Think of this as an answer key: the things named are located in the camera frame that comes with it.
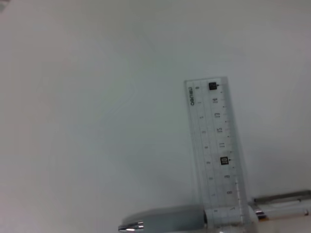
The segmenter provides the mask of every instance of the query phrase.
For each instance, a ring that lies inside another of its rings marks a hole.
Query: white surface
[[[229,77],[252,196],[310,188],[310,12],[307,0],[12,1],[1,232],[111,233],[135,212],[194,203],[192,78]]]

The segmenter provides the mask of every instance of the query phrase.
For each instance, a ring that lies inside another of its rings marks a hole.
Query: black square marking
[[[228,165],[229,164],[228,157],[220,157],[220,163],[221,165]]]
[[[216,82],[209,83],[208,86],[209,86],[210,90],[217,90],[217,83]]]

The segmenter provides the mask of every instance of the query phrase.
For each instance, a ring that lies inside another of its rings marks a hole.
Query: silver pen tip
[[[141,222],[134,222],[126,225],[120,225],[118,227],[119,232],[141,232],[144,230],[144,223]]]

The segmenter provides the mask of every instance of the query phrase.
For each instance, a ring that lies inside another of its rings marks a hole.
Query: transparent ruler
[[[207,225],[209,228],[236,225],[241,227],[238,232],[250,233],[251,218],[227,78],[191,80],[185,85]]]

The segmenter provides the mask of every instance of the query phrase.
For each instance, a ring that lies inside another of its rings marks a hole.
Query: pen
[[[228,208],[219,208],[226,213]],[[169,213],[157,213],[148,215],[141,221],[119,226],[119,232],[147,232],[166,233],[178,231],[194,231],[208,227],[208,217],[203,207],[196,206],[191,209],[171,211]],[[301,191],[284,195],[270,196],[254,199],[249,204],[249,212],[254,223],[283,219],[311,214],[311,191]],[[219,213],[219,220],[213,222],[214,227],[241,225],[241,216],[237,214],[223,218]]]

